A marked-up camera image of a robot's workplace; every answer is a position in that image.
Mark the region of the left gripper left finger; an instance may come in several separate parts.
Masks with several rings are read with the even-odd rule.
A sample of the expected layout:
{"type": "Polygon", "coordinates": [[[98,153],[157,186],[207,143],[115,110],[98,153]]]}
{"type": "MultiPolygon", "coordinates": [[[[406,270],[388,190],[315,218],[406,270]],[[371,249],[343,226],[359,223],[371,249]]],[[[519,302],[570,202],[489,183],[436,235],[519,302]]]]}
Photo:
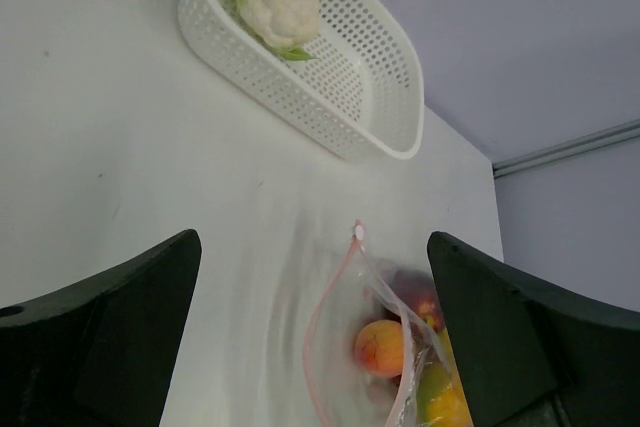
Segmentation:
{"type": "Polygon", "coordinates": [[[184,230],[1,310],[4,426],[159,425],[202,247],[184,230]]]}

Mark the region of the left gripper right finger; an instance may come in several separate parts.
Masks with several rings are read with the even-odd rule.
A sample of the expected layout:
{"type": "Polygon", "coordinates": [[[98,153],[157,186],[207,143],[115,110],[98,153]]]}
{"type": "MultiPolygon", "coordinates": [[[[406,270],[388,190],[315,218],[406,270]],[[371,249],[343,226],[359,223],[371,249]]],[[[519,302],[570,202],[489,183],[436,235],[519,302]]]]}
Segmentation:
{"type": "Polygon", "coordinates": [[[636,426],[639,315],[445,233],[426,252],[476,426],[636,426]]]}

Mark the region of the clear zip top bag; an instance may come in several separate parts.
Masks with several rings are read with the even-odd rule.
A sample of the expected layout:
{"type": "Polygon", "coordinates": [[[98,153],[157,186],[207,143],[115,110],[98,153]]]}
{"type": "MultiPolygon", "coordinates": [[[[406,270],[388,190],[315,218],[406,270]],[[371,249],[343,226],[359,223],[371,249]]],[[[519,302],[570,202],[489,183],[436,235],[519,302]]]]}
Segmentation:
{"type": "Polygon", "coordinates": [[[362,223],[313,311],[304,373],[324,426],[470,426],[429,272],[369,255],[362,223]]]}

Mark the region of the yellow green fake mango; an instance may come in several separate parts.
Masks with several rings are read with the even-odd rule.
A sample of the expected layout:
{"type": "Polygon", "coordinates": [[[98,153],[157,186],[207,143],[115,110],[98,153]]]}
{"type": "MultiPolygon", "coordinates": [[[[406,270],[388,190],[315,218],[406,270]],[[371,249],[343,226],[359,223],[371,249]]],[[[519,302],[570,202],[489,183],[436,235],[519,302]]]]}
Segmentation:
{"type": "Polygon", "coordinates": [[[423,370],[416,401],[419,426],[473,425],[447,329],[439,333],[449,368],[439,361],[423,370]]]}

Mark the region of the dark purple fake fruit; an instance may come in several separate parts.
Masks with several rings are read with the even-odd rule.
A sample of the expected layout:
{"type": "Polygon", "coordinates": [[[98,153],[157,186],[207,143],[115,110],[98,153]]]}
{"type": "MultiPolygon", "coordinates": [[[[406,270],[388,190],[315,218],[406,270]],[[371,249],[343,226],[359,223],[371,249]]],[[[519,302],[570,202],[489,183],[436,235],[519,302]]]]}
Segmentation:
{"type": "Polygon", "coordinates": [[[391,277],[390,287],[422,321],[439,333],[445,328],[435,283],[431,276],[413,269],[399,269],[391,277]]]}

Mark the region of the orange red fake peach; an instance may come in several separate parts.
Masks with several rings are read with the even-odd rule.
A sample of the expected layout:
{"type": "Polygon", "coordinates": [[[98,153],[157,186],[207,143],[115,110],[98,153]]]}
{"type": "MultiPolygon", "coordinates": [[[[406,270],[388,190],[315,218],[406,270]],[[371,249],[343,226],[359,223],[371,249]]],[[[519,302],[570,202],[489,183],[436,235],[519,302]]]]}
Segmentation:
{"type": "Polygon", "coordinates": [[[354,359],[381,378],[400,376],[404,365],[404,335],[400,323],[376,320],[364,326],[354,342],[354,359]]]}

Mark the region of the white perforated plastic basket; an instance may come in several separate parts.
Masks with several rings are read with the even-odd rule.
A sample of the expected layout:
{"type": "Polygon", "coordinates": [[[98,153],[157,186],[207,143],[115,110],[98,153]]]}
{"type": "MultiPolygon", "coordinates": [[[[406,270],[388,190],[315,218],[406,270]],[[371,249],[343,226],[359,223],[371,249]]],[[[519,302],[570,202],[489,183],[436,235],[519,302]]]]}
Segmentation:
{"type": "Polygon", "coordinates": [[[308,60],[269,52],[245,28],[234,0],[179,0],[191,50],[265,108],[333,152],[360,161],[418,151],[423,76],[404,30],[378,0],[320,0],[308,60]]]}

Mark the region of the right aluminium frame post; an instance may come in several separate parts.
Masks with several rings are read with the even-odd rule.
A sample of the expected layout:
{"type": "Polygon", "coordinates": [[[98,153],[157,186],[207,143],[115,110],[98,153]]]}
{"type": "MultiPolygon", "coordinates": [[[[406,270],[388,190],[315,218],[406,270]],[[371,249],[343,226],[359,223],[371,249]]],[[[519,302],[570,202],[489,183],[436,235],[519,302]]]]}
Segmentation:
{"type": "Polygon", "coordinates": [[[549,165],[639,138],[639,120],[630,121],[493,165],[495,179],[549,165]]]}

